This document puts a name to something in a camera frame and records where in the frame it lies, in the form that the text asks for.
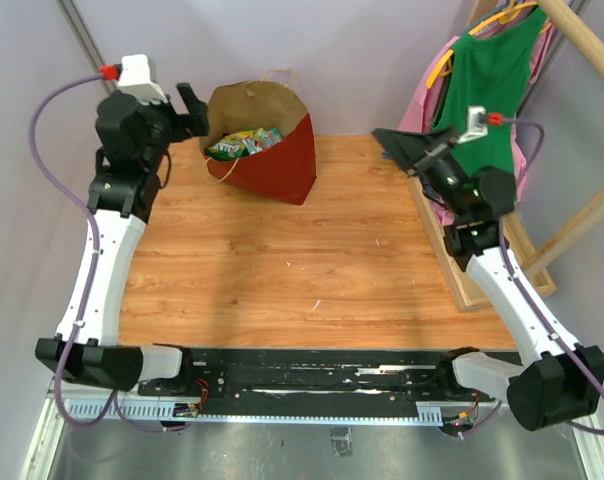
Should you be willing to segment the pink shirt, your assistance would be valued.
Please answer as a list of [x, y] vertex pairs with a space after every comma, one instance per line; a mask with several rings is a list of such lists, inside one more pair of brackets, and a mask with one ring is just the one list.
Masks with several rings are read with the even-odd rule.
[[[553, 33], [554, 28], [550, 27], [548, 30], [541, 33], [534, 43], [530, 59], [531, 75], [528, 80], [528, 85], [533, 85], [537, 81]], [[430, 130], [431, 123], [435, 119], [436, 111], [443, 105], [448, 86], [447, 81], [443, 77], [438, 77], [430, 89], [426, 88], [425, 82], [428, 79], [431, 70], [458, 39], [459, 36], [453, 36], [431, 61], [431, 64], [424, 73], [421, 82], [418, 84], [418, 87], [408, 104], [408, 108], [399, 124], [399, 130], [411, 132], [428, 132]], [[526, 180], [525, 170], [526, 167], [532, 163], [533, 155], [530, 154], [529, 158], [526, 158], [518, 145], [516, 138], [516, 130], [515, 127], [512, 126], [511, 147], [516, 179], [518, 180], [517, 198], [520, 199]]]

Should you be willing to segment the yellow clothes hanger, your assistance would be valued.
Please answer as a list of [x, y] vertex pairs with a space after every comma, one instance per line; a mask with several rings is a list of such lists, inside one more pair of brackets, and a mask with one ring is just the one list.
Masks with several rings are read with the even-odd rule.
[[435, 66], [427, 74], [425, 88], [430, 90], [436, 80], [450, 75], [453, 70], [454, 56], [465, 47], [473, 43], [472, 38], [485, 32], [493, 24], [506, 25], [515, 21], [525, 9], [538, 7], [537, 1], [509, 1], [507, 5], [497, 13], [491, 14], [484, 20], [481, 20], [476, 26], [472, 27], [465, 35], [460, 37], [452, 47], [450, 47], [442, 57], [436, 62]]

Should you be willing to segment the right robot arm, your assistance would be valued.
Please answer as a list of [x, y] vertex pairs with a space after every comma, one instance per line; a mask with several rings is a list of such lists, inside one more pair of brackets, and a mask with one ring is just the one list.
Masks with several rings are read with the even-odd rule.
[[447, 254], [484, 292], [515, 340], [517, 365], [474, 347], [444, 356], [437, 392], [456, 400], [477, 390], [505, 403], [528, 431], [576, 426], [604, 400], [604, 353], [585, 347], [552, 314], [519, 267], [502, 218], [515, 207], [516, 180], [495, 166], [469, 175], [454, 155], [475, 140], [448, 127], [428, 134], [377, 128], [372, 133], [398, 168], [424, 178], [453, 212], [445, 227]]

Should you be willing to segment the green Fox's candy packet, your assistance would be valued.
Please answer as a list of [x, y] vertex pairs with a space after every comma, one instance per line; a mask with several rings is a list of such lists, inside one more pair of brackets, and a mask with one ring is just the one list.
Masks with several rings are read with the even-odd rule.
[[256, 130], [241, 130], [225, 135], [205, 149], [205, 154], [217, 161], [234, 161], [249, 156], [254, 147]]

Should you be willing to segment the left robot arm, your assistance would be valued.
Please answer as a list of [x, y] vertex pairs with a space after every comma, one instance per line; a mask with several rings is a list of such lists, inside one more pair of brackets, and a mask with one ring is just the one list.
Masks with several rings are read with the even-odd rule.
[[161, 379], [172, 394], [189, 393], [196, 371], [184, 348], [123, 346], [119, 316], [129, 270], [152, 205], [167, 181], [158, 170], [170, 145], [209, 132], [207, 105], [188, 83], [176, 86], [187, 111], [169, 99], [146, 100], [118, 88], [97, 107], [101, 145], [87, 200], [76, 203], [87, 220], [84, 252], [66, 313], [51, 338], [41, 338], [36, 358], [65, 382], [127, 392]]

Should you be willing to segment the teal candy packet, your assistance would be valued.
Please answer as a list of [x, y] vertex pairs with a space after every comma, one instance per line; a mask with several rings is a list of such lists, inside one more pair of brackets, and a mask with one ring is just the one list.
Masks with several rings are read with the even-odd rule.
[[248, 136], [242, 139], [249, 155], [263, 152], [281, 141], [282, 136], [277, 128], [251, 130], [248, 132]]

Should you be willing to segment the green tank top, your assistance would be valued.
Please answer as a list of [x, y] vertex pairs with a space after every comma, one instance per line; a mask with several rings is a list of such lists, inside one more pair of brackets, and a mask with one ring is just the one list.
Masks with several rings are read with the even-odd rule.
[[[544, 11], [534, 7], [508, 30], [472, 38], [473, 43], [454, 56], [448, 90], [431, 128], [454, 127], [459, 133], [465, 132], [469, 106], [514, 116], [531, 75], [534, 43], [546, 20]], [[492, 127], [486, 137], [457, 146], [453, 155], [469, 176], [485, 167], [515, 172], [507, 126]]]

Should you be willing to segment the red brown paper bag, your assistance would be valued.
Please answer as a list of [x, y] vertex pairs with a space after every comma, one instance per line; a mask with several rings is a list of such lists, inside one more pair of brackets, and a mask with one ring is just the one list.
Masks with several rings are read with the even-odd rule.
[[[301, 205], [317, 178], [314, 131], [307, 106], [290, 87], [265, 78], [217, 87], [208, 102], [209, 135], [200, 140], [205, 168], [217, 182]], [[234, 161], [217, 161], [205, 149], [225, 135], [277, 128], [282, 141]]]

